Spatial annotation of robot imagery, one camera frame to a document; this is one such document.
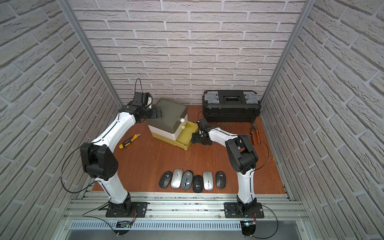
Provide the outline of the three-drawer storage box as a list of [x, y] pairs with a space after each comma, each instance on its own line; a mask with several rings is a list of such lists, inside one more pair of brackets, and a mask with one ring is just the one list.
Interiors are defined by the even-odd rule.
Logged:
[[[198, 125], [188, 120], [187, 106], [161, 98], [155, 107], [161, 108], [162, 118], [147, 120], [152, 136], [187, 151], [192, 144], [192, 134], [198, 131]], [[185, 119], [184, 123], [180, 122], [181, 118]]]

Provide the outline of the silver computer mouse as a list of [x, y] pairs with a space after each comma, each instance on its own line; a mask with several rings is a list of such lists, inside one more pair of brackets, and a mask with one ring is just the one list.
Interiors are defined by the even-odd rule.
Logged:
[[211, 171], [203, 172], [203, 184], [206, 191], [212, 191], [214, 188], [214, 178]]
[[172, 180], [171, 180], [171, 187], [173, 189], [178, 189], [181, 186], [181, 181], [183, 178], [183, 170], [181, 169], [176, 169], [173, 172]]

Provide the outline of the black computer mouse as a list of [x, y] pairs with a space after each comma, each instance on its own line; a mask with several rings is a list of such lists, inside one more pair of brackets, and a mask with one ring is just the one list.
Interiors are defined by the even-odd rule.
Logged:
[[160, 178], [159, 187], [162, 189], [166, 189], [169, 186], [169, 184], [171, 183], [172, 177], [173, 177], [172, 172], [170, 172], [170, 171], [164, 172]]
[[226, 187], [226, 174], [222, 171], [216, 172], [216, 186], [218, 189]]
[[201, 175], [196, 175], [193, 177], [193, 192], [202, 193], [204, 190], [204, 180]]

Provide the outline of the grey computer mouse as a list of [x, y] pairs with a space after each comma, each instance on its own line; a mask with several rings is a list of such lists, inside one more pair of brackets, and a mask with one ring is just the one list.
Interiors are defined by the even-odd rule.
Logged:
[[194, 175], [191, 171], [185, 171], [181, 180], [181, 188], [188, 190], [193, 185], [193, 178]]

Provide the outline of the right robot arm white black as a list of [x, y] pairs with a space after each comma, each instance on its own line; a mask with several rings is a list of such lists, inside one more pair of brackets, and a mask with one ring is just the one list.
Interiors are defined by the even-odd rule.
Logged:
[[254, 192], [254, 173], [259, 157], [246, 135], [236, 135], [212, 127], [205, 118], [197, 121], [198, 133], [192, 134], [192, 143], [211, 145], [216, 142], [226, 147], [230, 164], [237, 172], [239, 191], [237, 209], [245, 216], [255, 211], [257, 198]]

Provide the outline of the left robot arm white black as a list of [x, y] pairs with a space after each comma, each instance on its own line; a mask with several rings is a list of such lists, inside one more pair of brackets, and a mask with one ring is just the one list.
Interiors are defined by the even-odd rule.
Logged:
[[109, 210], [129, 214], [132, 211], [131, 197], [123, 187], [119, 176], [119, 163], [114, 150], [124, 134], [136, 123], [146, 119], [161, 118], [160, 108], [152, 108], [150, 93], [135, 92], [133, 100], [118, 110], [114, 121], [93, 140], [80, 147], [85, 173], [99, 183], [109, 197]]

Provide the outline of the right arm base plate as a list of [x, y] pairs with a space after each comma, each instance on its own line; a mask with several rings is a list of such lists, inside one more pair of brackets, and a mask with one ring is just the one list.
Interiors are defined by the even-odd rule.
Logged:
[[228, 202], [224, 203], [224, 214], [227, 219], [248, 218], [263, 219], [265, 217], [261, 203], [242, 203]]

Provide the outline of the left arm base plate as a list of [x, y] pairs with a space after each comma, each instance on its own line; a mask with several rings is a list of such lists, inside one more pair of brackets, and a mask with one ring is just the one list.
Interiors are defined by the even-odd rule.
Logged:
[[107, 218], [144, 218], [147, 212], [148, 202], [126, 202], [122, 204], [109, 203]]

